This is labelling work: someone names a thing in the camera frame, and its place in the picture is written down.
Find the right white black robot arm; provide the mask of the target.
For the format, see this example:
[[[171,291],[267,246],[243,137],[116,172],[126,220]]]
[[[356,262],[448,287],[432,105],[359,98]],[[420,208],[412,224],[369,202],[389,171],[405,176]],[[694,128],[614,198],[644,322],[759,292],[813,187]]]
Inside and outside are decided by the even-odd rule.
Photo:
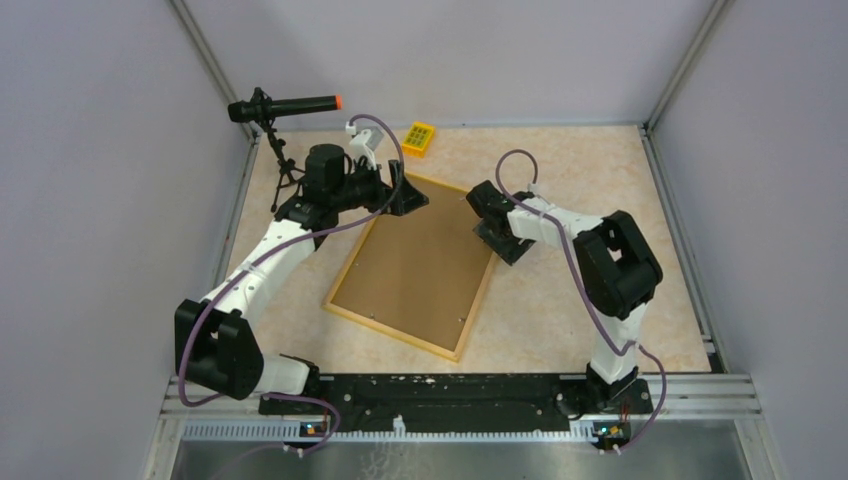
[[[466,200],[480,221],[475,234],[506,264],[537,243],[559,248],[595,326],[585,399],[612,412],[638,376],[635,351],[662,268],[634,218],[618,210],[601,217],[558,207],[532,192],[500,192],[484,181]]]

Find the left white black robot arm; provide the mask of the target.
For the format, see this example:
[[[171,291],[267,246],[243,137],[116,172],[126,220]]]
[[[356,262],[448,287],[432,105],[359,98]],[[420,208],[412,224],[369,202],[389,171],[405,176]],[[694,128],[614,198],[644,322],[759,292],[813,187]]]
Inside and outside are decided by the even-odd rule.
[[[186,299],[177,307],[175,367],[184,405],[201,404],[188,399],[188,383],[211,390],[214,398],[282,394],[302,414],[319,404],[321,388],[311,380],[314,366],[263,353],[255,322],[294,270],[328,236],[344,231],[341,213],[364,209],[369,219],[404,216],[429,202],[407,180],[403,157],[389,160],[384,179],[372,148],[357,142],[350,146],[354,155],[335,144],[312,147],[295,193],[277,207],[253,250],[202,299]]]

